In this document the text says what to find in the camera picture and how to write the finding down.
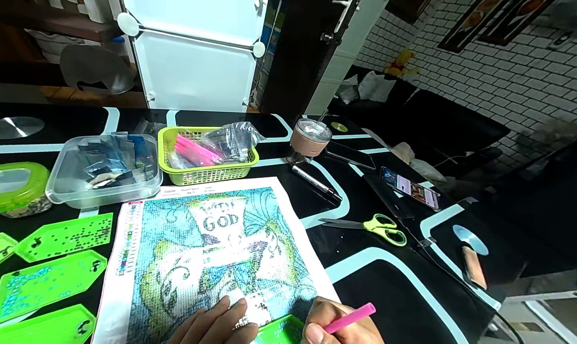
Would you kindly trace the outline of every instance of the black sofa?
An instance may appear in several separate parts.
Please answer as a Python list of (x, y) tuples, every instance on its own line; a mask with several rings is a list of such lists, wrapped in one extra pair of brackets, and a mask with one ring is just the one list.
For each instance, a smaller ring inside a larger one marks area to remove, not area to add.
[[(369, 72), (352, 66), (345, 79), (357, 74), (361, 82)], [(328, 108), (330, 114), (372, 130), (388, 145), (408, 143), (417, 159), (440, 164), (436, 168), (445, 176), (459, 178), (501, 155), (490, 145), (510, 129), (438, 94), (415, 90), (409, 82), (397, 80), (385, 103), (357, 100), (346, 105), (334, 98)]]

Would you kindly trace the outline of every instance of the hand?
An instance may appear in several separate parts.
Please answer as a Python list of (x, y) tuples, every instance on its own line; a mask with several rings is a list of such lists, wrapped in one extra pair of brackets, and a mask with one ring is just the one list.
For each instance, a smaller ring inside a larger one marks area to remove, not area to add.
[(370, 317), (352, 323), (333, 335), (323, 330), (324, 326), (353, 311), (351, 307), (316, 297), (303, 327), (303, 341), (307, 344), (384, 344)]
[(233, 330), (246, 309), (246, 299), (240, 299), (229, 309), (229, 296), (224, 296), (207, 312), (202, 308), (188, 317), (167, 344), (248, 344), (257, 336), (257, 324)]

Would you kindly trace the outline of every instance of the smartphone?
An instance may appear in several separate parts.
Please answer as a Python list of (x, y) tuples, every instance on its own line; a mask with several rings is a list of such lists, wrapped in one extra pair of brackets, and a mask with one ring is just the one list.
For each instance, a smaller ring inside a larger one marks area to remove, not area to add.
[(463, 246), (463, 257), (465, 258), (465, 266), (467, 267), (467, 278), (481, 286), (484, 290), (488, 289), (486, 279), (484, 278), (484, 271), (482, 271), (482, 265), (479, 263), (476, 251), (470, 247)]
[(325, 147), (325, 152), (331, 157), (347, 161), (357, 166), (376, 170), (376, 165), (374, 165), (374, 161), (369, 154), (359, 152), (350, 147), (330, 141)]
[(397, 173), (384, 166), (380, 169), (380, 176), (384, 179), (384, 182), (393, 189), (405, 193), (413, 199), (426, 204), (435, 211), (439, 211), (439, 193), (418, 183), (413, 183), (409, 179), (399, 176)]

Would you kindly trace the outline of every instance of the yellow scissors handle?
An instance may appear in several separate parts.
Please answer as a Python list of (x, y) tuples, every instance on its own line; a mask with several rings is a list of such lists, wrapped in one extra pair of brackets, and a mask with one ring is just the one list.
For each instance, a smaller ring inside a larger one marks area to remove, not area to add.
[[(383, 214), (375, 214), (371, 221), (363, 222), (363, 227), (377, 235), (383, 237), (386, 241), (390, 242), (395, 246), (405, 246), (407, 244), (407, 238), (405, 234), (396, 230), (397, 224), (391, 218)], [(401, 241), (395, 241), (391, 238), (391, 234), (397, 234), (401, 237)]]

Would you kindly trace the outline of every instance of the black table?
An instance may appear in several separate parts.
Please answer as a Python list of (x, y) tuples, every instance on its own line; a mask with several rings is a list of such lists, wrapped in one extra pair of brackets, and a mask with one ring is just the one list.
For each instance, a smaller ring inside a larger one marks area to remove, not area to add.
[[(251, 121), (271, 142), (257, 146), (261, 161), (251, 169), (248, 177), (276, 176), (287, 191), (300, 219), (311, 217), (306, 221), (307, 228), (307, 223), (317, 223), (315, 217), (323, 212), (325, 217), (342, 217), (355, 221), (369, 220), (377, 212), (390, 215), (381, 200), (361, 178), (367, 171), (352, 168), (347, 163), (325, 156), (316, 158), (316, 164), (304, 168), (323, 183), (338, 185), (346, 193), (347, 199), (339, 207), (323, 199), (312, 185), (291, 172), (288, 165), (278, 160), (287, 152), (291, 126), (276, 115), (0, 103), (0, 118), (6, 116), (34, 116), (45, 121), (46, 126), (31, 137), (0, 140), (0, 164), (33, 161), (48, 169), (52, 169), (54, 165), (60, 144), (68, 139), (99, 135), (102, 132), (130, 131), (143, 119), (188, 126)], [(371, 154), (378, 167), (391, 168), (417, 183), (424, 181), (408, 165), (351, 122), (341, 118), (329, 118), (329, 121), (338, 121), (348, 127), (348, 132), (345, 133), (332, 129), (334, 139), (341, 144)], [(167, 175), (163, 185), (171, 185)], [(421, 240), (423, 235), (420, 222), (434, 215), (434, 212), (411, 199), (404, 198), (404, 202), (416, 216), (415, 220), (408, 220), (406, 225)], [(445, 196), (440, 202), (443, 207), (453, 204)], [(102, 206), (99, 213), (114, 213), (116, 224), (120, 207), (120, 204)], [(519, 276), (525, 262), (518, 254), (513, 253), (514, 250), (504, 238), (495, 233), (495, 228), (510, 225), (490, 212), (481, 209), (479, 212), (481, 215), (478, 215), (478, 219), (471, 209), (462, 211), (435, 226), (431, 235), (438, 240), (438, 248), (459, 267), (462, 266), (461, 243), (453, 235), (451, 226), (463, 225), (482, 238), (491, 251), (489, 256), (480, 257), (490, 285), (488, 294), (497, 301), (503, 301), (504, 285)], [(79, 214), (80, 210), (61, 204), (54, 205), (42, 214), (22, 219), (8, 219), (0, 215), (0, 232), (22, 240), (42, 225), (75, 219)], [(328, 272), (332, 280), (337, 280), (334, 287), (341, 300), (353, 307), (359, 307), (366, 302), (372, 302), (376, 306), (377, 312), (372, 319), (387, 343), (453, 343), (464, 342), (464, 339), (475, 343), (494, 315), (488, 306), (473, 296), (470, 297), (455, 280), (426, 261), (418, 253), (421, 248), (415, 245), (415, 240), (410, 236), (408, 246), (395, 247), (375, 234), (364, 231), (315, 225), (308, 228), (307, 232), (323, 266), (331, 267)], [(113, 238), (110, 244), (95, 247), (94, 250), (109, 257), (112, 245)], [(430, 252), (436, 261), (448, 268), (432, 250)], [(12, 255), (0, 264), (0, 276), (33, 264)], [(98, 278), (85, 293), (43, 307), (34, 316), (78, 303), (96, 314), (102, 284), (103, 279)]]

